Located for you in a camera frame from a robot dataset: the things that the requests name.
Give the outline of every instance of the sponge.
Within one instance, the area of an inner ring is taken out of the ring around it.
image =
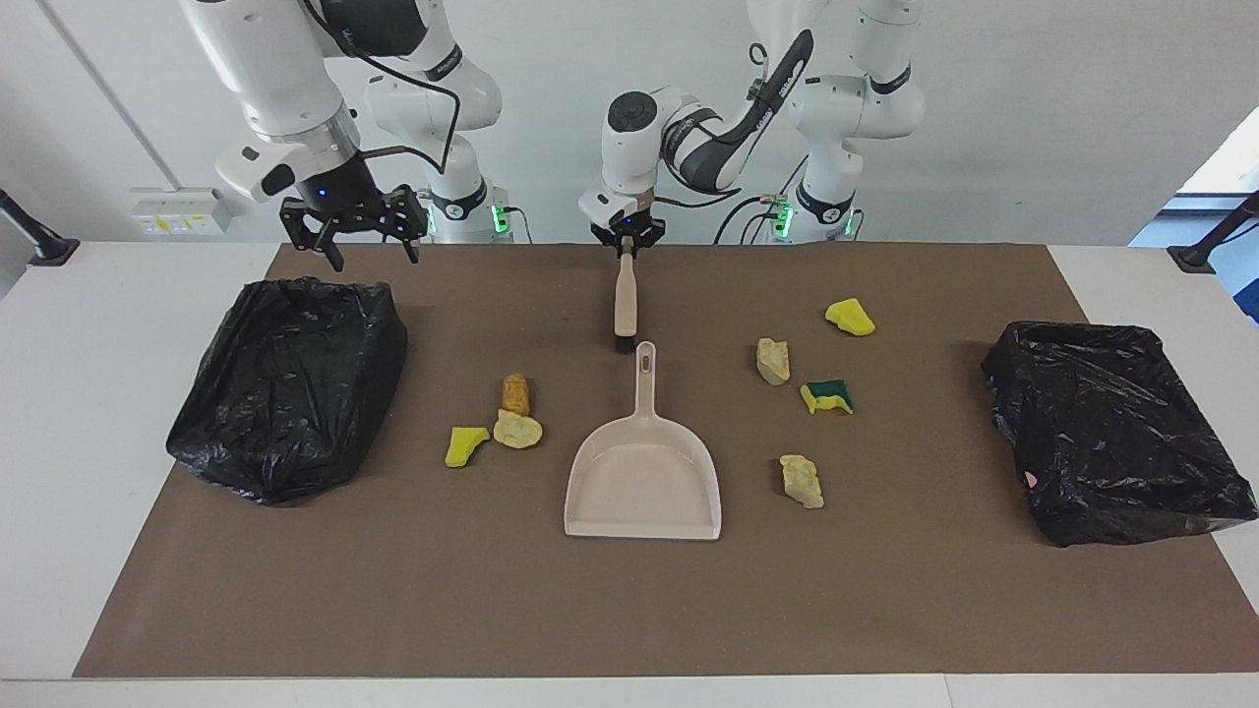
[[[852,411],[852,397],[849,396],[849,385],[844,379],[806,383],[799,387],[799,396],[808,406],[808,414],[818,411],[833,411],[836,408],[849,413]]]
[[[821,509],[822,484],[817,481],[817,465],[802,455],[783,455],[778,459],[783,466],[783,491],[806,509]]]
[[[760,338],[757,341],[757,370],[769,385],[782,385],[791,378],[791,355],[786,341]]]
[[[850,297],[836,302],[826,309],[826,321],[833,323],[841,330],[855,335],[866,336],[874,333],[874,321],[865,314],[861,302],[856,297]]]
[[[451,428],[451,445],[446,448],[446,466],[452,469],[468,464],[477,446],[490,440],[486,428]]]
[[[543,438],[543,425],[511,411],[499,408],[499,422],[494,423],[494,440],[515,450],[538,445]]]

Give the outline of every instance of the dustpan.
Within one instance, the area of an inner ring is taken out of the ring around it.
[[[656,345],[635,357],[635,412],[582,443],[564,499],[564,533],[716,540],[721,498],[708,447],[656,414]]]

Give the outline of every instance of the brown object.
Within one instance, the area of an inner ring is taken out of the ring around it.
[[[1259,670],[1259,619],[1210,537],[1060,549],[1027,515],[978,365],[1012,320],[1083,320],[1044,247],[642,252],[640,335],[663,353],[660,413],[716,464],[716,543],[564,535],[578,446],[633,406],[611,251],[342,248],[344,275],[286,246],[271,276],[393,285],[410,351],[358,477],[264,509],[176,469],[76,675]],[[880,336],[835,336],[808,306],[833,282],[879,302]],[[810,417],[762,383],[765,331],[847,379],[861,414]],[[485,416],[458,382],[517,368],[563,382],[546,440],[447,470],[449,421]],[[844,470],[825,513],[784,503],[783,450]]]
[[[517,416],[529,414],[529,379],[525,374],[511,374],[502,379],[501,408]]]

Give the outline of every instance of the table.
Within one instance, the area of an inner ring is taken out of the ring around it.
[[[274,244],[84,244],[0,301],[0,704],[1230,704],[1259,675],[623,680],[67,682],[166,477],[162,442],[205,343]],[[1089,319],[1155,329],[1244,474],[1259,331],[1161,251],[1051,249]],[[157,336],[150,323],[178,321]],[[13,402],[21,402],[20,408]],[[65,474],[76,471],[76,479]],[[1216,534],[1259,603],[1259,525]]]

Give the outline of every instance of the black trash bag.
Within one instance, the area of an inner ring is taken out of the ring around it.
[[[258,504],[346,482],[407,359],[389,286],[247,285],[201,358],[166,451]]]
[[[983,372],[1027,505],[1058,545],[1146,543],[1259,517],[1155,333],[1013,323]]]

